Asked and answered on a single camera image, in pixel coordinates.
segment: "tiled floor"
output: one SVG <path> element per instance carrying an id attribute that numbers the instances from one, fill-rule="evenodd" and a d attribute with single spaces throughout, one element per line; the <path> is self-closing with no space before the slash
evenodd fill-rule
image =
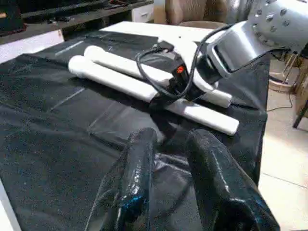
<path id="1" fill-rule="evenodd" d="M 269 91 L 268 109 L 289 106 Z M 259 189 L 281 230 L 308 230 L 308 119 L 292 128 L 294 109 L 268 112 Z"/>

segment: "black device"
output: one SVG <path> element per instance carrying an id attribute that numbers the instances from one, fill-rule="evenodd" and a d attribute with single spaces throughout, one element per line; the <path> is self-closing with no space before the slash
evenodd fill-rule
<path id="1" fill-rule="evenodd" d="M 26 26 L 14 0 L 0 0 L 0 36 L 25 30 Z"/>

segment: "white cabinet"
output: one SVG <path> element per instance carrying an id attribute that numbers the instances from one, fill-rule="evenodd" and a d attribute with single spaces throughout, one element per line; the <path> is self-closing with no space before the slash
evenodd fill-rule
<path id="1" fill-rule="evenodd" d="M 147 23 L 154 19 L 154 4 L 134 8 L 131 11 L 131 19 L 133 22 Z"/>

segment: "chair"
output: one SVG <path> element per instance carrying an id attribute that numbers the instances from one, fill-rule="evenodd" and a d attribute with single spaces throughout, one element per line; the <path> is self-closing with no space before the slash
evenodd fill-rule
<path id="1" fill-rule="evenodd" d="M 166 20 L 171 25 L 215 29 L 246 20 L 252 3 L 253 0 L 166 0 Z"/>

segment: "shelf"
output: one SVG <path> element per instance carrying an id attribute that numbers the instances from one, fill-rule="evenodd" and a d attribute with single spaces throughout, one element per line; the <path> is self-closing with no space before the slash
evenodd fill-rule
<path id="1" fill-rule="evenodd" d="M 25 31 L 0 37 L 0 45 L 9 42 L 14 42 L 20 39 L 25 39 L 35 35 L 44 34 L 49 31 L 54 31 L 58 29 L 67 28 L 70 26 L 83 24 L 95 19 L 108 17 L 114 14 L 131 11 L 134 8 L 138 8 L 148 4 L 153 4 L 153 2 L 154 2 L 153 0 L 149 0 L 144 2 L 133 3 L 129 6 L 124 6 L 124 7 L 117 7 L 113 9 L 98 9 L 95 11 L 70 15 L 69 17 L 71 18 L 71 20 L 69 22 L 58 22 L 56 24 L 48 24 L 47 22 L 42 22 L 37 24 L 27 24 L 26 25 L 27 29 Z"/>

